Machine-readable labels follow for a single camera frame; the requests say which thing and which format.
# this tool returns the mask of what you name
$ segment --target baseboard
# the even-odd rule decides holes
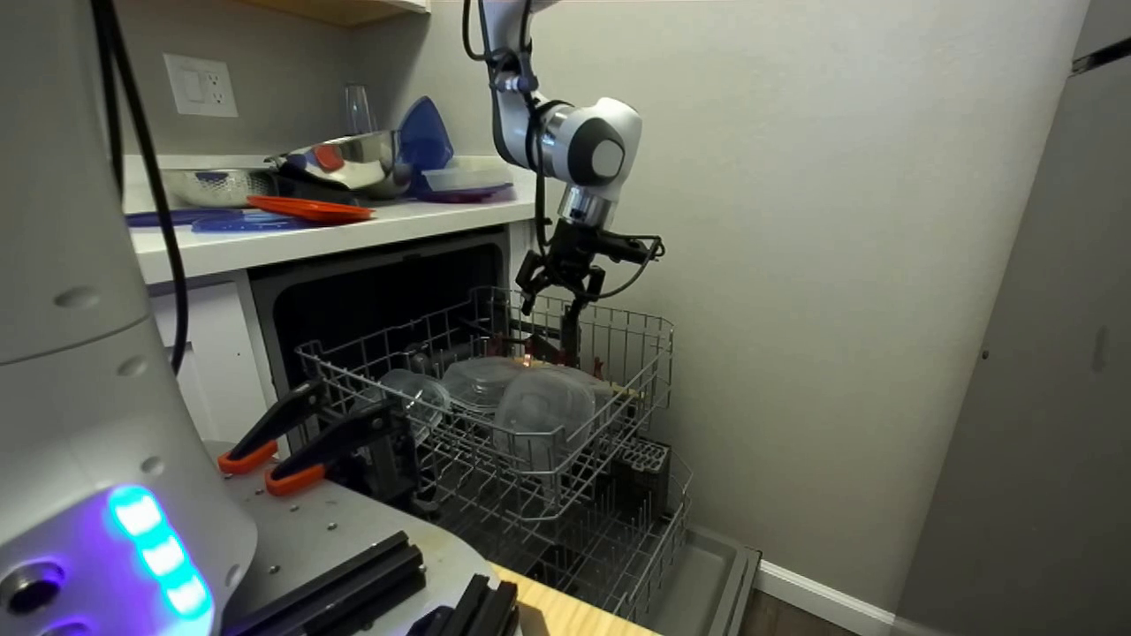
[[[847,592],[823,588],[818,579],[806,579],[792,569],[780,569],[777,562],[760,562],[756,589],[780,598],[786,604],[803,609],[803,612],[809,612],[823,621],[833,621],[847,632],[859,632],[859,636],[890,636],[890,629],[896,629],[890,612],[865,604],[859,598],[847,598]]]

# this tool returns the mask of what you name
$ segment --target wire rack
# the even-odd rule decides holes
[[[521,313],[513,292],[478,290],[463,304],[422,313],[415,323],[338,343],[302,345],[311,379],[324,385],[328,417],[359,409],[359,404],[403,398],[379,379],[412,369],[442,379],[446,369],[472,358],[541,358],[556,349],[562,296],[541,296]],[[437,509],[463,509],[508,524],[513,532],[536,539],[541,524],[562,519],[641,431],[672,398],[672,327],[666,319],[587,307],[579,319],[579,371],[595,379],[600,395],[587,419],[552,431],[513,431],[488,412],[446,408],[442,425],[422,435],[422,492]],[[508,450],[541,450],[541,463]]]

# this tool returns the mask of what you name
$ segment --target floor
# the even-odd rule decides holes
[[[818,614],[806,614],[777,598],[753,592],[744,636],[853,636]]]

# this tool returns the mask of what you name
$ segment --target blue light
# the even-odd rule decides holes
[[[111,517],[135,543],[135,556],[144,562],[149,579],[162,589],[177,618],[198,618],[211,609],[211,592],[198,565],[187,558],[174,524],[149,489],[115,489]]]

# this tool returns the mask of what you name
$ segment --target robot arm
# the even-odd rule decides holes
[[[478,0],[486,31],[486,54],[478,61],[488,62],[500,155],[536,176],[569,183],[547,250],[541,246],[536,197],[533,232],[541,250],[523,257],[515,284],[528,296],[523,312],[533,307],[546,286],[566,286],[573,292],[562,319],[562,358],[578,363],[578,319],[592,300],[607,296],[606,270],[595,270],[595,257],[606,254],[645,270],[666,254],[666,245],[658,236],[618,236],[606,229],[632,171],[645,128],[641,114],[618,98],[573,105],[536,91],[528,22],[547,5],[552,0]]]

